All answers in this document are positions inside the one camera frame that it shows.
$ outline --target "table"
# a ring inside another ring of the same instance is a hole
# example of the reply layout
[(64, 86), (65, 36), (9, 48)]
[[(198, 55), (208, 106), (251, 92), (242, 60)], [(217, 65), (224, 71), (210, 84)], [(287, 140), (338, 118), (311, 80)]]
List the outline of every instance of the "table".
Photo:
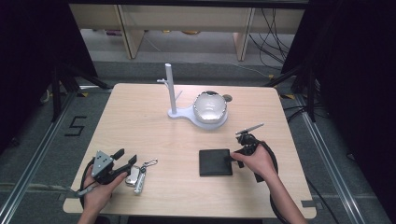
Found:
[[(302, 207), (312, 201), (304, 172), (278, 95), (272, 88), (176, 85), (182, 91), (177, 107), (192, 104), (202, 91), (230, 94), (228, 119), (218, 129), (206, 131), (186, 119), (170, 119), (168, 89), (162, 84), (118, 84), (87, 148), (73, 182), (78, 189), (82, 172), (97, 150), (107, 155), (125, 148), (125, 155), (115, 162), (115, 169), (126, 164), (134, 154), (136, 165), (153, 158), (158, 164), (148, 168), (140, 196), (125, 184), (118, 186), (104, 214), (171, 217), (275, 217), (265, 183), (256, 183), (248, 168), (233, 162), (233, 175), (200, 177), (200, 149), (241, 148), (235, 133), (264, 122), (251, 132), (265, 139), (277, 157), (279, 175), (292, 199), (306, 218), (316, 215), (314, 207)], [(67, 199), (67, 213), (81, 213), (78, 199)]]

